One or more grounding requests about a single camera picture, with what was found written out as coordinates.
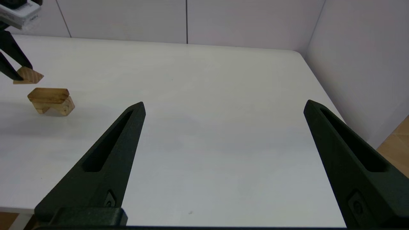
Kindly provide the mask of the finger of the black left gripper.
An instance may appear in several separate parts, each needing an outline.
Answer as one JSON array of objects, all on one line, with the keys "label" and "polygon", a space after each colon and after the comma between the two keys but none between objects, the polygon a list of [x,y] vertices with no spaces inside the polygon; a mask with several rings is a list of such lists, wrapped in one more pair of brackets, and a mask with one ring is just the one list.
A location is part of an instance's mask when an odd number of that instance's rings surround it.
[{"label": "finger of the black left gripper", "polygon": [[21,66],[32,69],[32,64],[9,31],[0,32],[0,48]]},{"label": "finger of the black left gripper", "polygon": [[0,53],[0,71],[14,81],[23,81],[23,78],[17,73],[2,53]]}]

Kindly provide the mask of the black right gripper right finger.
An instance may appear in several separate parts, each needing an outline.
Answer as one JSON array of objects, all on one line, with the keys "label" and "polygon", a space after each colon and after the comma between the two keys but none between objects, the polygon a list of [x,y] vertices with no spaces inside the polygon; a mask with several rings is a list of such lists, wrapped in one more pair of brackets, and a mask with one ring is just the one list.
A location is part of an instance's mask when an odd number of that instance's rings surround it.
[{"label": "black right gripper right finger", "polygon": [[348,229],[407,229],[409,180],[324,105],[304,116]]}]

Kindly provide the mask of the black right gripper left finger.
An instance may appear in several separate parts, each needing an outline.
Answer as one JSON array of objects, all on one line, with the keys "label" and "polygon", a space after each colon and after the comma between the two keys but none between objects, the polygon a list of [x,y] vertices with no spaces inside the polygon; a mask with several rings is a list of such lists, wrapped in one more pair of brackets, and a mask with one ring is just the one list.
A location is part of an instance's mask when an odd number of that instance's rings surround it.
[{"label": "black right gripper left finger", "polygon": [[42,224],[125,226],[122,202],[146,116],[128,107],[35,207]]}]

